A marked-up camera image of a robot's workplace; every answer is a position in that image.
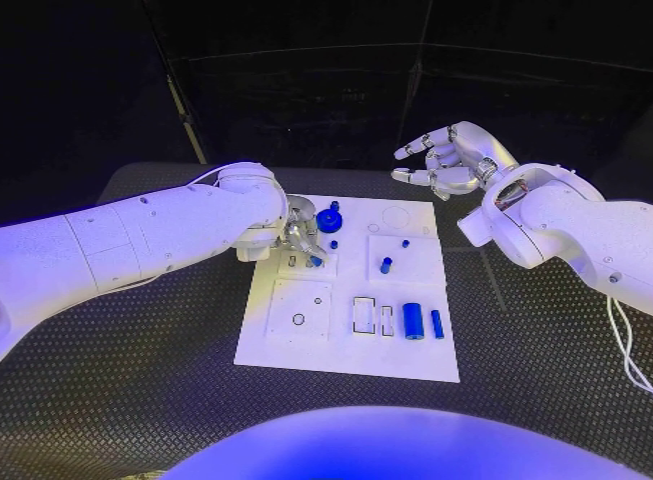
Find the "small blue part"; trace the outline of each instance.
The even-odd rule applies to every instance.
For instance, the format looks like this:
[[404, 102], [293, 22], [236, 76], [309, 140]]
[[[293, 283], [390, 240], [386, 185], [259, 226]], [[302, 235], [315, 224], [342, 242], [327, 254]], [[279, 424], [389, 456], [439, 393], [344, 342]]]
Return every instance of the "small blue part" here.
[[387, 257], [384, 261], [381, 262], [381, 273], [389, 273], [391, 271], [391, 264], [394, 261]]
[[445, 338], [445, 329], [442, 327], [442, 316], [439, 310], [432, 311], [432, 324], [435, 325], [435, 337]]
[[423, 308], [419, 303], [407, 303], [403, 306], [403, 323], [406, 327], [406, 338], [422, 340], [425, 338]]
[[316, 226], [324, 233], [335, 233], [344, 226], [344, 217], [338, 213], [338, 202], [334, 203], [337, 203], [337, 209], [331, 204], [332, 208], [322, 210], [316, 215]]

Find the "black rubber mat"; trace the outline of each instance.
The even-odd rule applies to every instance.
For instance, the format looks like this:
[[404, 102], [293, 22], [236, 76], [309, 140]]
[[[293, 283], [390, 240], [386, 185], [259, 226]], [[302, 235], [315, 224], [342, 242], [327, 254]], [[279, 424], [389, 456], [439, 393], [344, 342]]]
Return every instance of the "black rubber mat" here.
[[[103, 202], [198, 165], [135, 164]], [[290, 193], [433, 201], [386, 172], [275, 169]], [[479, 194], [435, 201], [461, 384], [233, 365], [254, 265], [234, 251], [50, 319], [0, 365], [0, 478], [168, 469], [257, 423], [340, 405], [407, 405], [518, 425], [653, 477], [653, 398], [632, 386], [605, 313], [559, 260], [524, 270], [456, 226]], [[653, 319], [631, 311], [653, 380]]]

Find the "table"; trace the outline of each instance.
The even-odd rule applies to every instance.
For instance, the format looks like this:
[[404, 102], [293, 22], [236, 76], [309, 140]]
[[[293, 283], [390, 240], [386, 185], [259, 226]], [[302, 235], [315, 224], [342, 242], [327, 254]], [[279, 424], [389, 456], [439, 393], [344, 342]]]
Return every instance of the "table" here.
[[[139, 163], [102, 202], [207, 167]], [[432, 201], [387, 172], [275, 168], [289, 193]], [[110, 479], [168, 469], [252, 425], [342, 405], [462, 412], [534, 430], [653, 477], [653, 398], [629, 382], [605, 296], [562, 260], [524, 270], [435, 200], [461, 384], [233, 364], [254, 264], [234, 250], [61, 313], [0, 364], [0, 478]], [[653, 318], [629, 309], [653, 381]]]

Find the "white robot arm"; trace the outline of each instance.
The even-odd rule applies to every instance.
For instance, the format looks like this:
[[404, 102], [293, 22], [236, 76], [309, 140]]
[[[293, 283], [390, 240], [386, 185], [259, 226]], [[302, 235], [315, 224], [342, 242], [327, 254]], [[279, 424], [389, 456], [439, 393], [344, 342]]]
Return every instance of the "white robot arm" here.
[[286, 196], [260, 164], [218, 170], [218, 187], [192, 182], [0, 228], [0, 360], [58, 312], [231, 246], [241, 261], [267, 258], [279, 244], [327, 261], [309, 200]]
[[560, 166], [520, 166], [469, 122], [423, 135], [394, 155], [403, 159], [427, 149], [427, 170], [400, 168], [391, 175], [432, 186], [443, 200], [487, 190], [482, 205], [459, 221], [471, 243], [494, 240], [525, 268], [560, 257], [592, 288], [653, 315], [653, 205], [606, 202]]

